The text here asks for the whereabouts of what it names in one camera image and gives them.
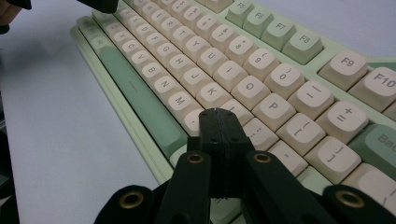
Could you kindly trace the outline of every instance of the keyboard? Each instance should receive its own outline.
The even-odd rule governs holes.
[[[249,0],[124,0],[71,35],[159,183],[221,107],[307,189],[349,185],[396,215],[396,58]],[[212,199],[212,222],[244,223],[239,204]]]

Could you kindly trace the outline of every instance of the white desk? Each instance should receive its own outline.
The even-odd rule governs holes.
[[[393,0],[261,2],[366,55],[396,54]],[[34,1],[0,35],[22,223],[92,223],[117,189],[158,185],[69,34],[90,12],[76,0]]]

